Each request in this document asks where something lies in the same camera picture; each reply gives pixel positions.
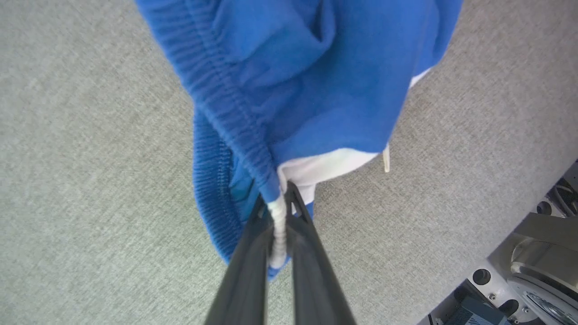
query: cable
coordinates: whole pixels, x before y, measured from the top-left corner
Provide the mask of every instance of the cable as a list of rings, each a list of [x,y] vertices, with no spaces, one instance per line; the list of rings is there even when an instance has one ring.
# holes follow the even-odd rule
[[[562,186],[562,185],[556,185],[554,186],[554,195],[556,196],[556,199],[558,200],[558,202],[560,203],[560,205],[562,206],[562,209],[564,209],[564,212],[566,212],[566,214],[569,217],[576,217],[576,214],[574,213],[574,211],[572,211],[572,209],[566,204],[566,202],[564,202],[564,200],[562,199],[562,196],[560,195],[560,192],[558,192],[558,189],[561,190],[566,190],[570,193],[574,193],[573,190]]]

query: gray carpet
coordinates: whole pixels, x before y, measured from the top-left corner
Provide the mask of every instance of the gray carpet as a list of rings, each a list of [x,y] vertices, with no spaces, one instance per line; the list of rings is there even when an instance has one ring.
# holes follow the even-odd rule
[[[318,188],[360,324],[416,324],[578,157],[578,2],[466,1],[376,159]],[[194,323],[224,273],[188,95],[130,1],[0,3],[0,322]],[[292,322],[290,271],[270,324]]]

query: clothing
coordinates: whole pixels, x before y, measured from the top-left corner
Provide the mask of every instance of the clothing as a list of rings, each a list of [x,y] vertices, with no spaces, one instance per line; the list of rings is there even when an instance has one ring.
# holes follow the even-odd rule
[[[412,77],[439,62],[461,7],[456,0],[137,4],[194,100],[194,191],[213,243],[228,260],[261,194],[275,220],[275,268],[285,261],[286,179],[312,200],[318,181],[381,153]]]

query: white drawstring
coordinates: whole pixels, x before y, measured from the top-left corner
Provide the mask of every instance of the white drawstring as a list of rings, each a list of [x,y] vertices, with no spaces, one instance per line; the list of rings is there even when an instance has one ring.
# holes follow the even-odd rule
[[[279,269],[287,259],[287,234],[285,230],[287,205],[283,193],[275,201],[267,203],[267,208],[273,219],[273,250],[269,265]]]
[[[390,144],[386,145],[386,149],[381,154],[383,156],[383,169],[386,173],[390,172]]]

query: white fabric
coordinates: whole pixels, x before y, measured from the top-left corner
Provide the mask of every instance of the white fabric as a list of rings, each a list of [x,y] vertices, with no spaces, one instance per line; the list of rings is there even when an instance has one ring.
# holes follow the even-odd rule
[[[413,77],[409,87],[413,87],[428,72],[429,69]],[[290,180],[299,188],[303,202],[309,204],[313,202],[317,183],[354,171],[378,154],[340,148],[317,156],[286,161],[277,168],[282,193],[287,190],[287,181]],[[383,152],[383,160],[384,170],[389,172],[389,144]]]

